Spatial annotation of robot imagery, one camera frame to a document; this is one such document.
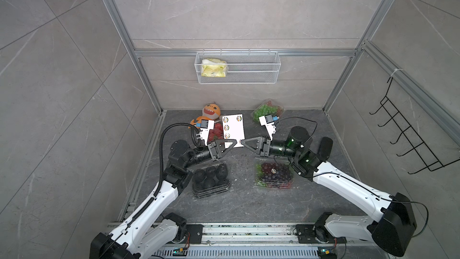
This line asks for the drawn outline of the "white sticker sheet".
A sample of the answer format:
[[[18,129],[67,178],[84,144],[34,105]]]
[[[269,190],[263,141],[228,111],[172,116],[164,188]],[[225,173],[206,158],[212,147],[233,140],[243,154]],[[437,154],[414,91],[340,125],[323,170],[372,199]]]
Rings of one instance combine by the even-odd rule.
[[[235,147],[243,147],[241,141],[245,139],[243,115],[226,115],[222,117],[224,127],[224,139],[234,139],[237,141]]]

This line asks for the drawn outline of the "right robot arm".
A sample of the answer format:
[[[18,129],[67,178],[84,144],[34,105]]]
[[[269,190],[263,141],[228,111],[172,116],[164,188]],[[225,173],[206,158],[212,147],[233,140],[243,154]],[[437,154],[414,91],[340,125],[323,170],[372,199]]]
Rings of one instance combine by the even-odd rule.
[[[310,149],[312,136],[304,127],[295,126],[286,140],[270,137],[243,139],[241,144],[261,157],[289,159],[301,177],[326,187],[360,208],[363,216],[323,213],[314,225],[315,237],[328,243],[345,237],[374,242],[390,255],[402,257],[417,228],[412,202],[405,195],[390,195],[370,187],[342,172],[328,159],[333,147],[323,137],[316,152]]]

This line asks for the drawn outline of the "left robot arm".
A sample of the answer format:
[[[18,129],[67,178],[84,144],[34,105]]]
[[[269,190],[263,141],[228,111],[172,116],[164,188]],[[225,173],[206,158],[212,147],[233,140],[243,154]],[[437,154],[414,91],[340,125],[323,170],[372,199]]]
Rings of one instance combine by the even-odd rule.
[[[118,227],[93,239],[90,258],[148,259],[166,243],[181,242],[186,236],[186,219],[170,213],[157,226],[155,221],[188,186],[192,179],[190,166],[220,159],[237,143],[235,139],[220,139],[193,149],[184,140],[175,141],[155,189]]]

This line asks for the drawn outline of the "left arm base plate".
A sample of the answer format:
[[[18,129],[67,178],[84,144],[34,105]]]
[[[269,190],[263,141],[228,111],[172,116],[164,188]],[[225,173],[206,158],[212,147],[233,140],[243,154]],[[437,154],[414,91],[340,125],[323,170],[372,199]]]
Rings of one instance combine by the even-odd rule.
[[[182,243],[200,244],[204,234],[202,224],[187,224],[179,229]]]

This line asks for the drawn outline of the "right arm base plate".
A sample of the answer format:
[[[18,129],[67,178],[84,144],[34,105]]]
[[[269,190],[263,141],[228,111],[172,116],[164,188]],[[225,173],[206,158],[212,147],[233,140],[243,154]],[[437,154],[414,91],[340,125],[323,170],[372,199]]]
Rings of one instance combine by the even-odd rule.
[[[345,237],[334,237],[325,227],[314,224],[297,224],[293,234],[299,243],[346,243]]]

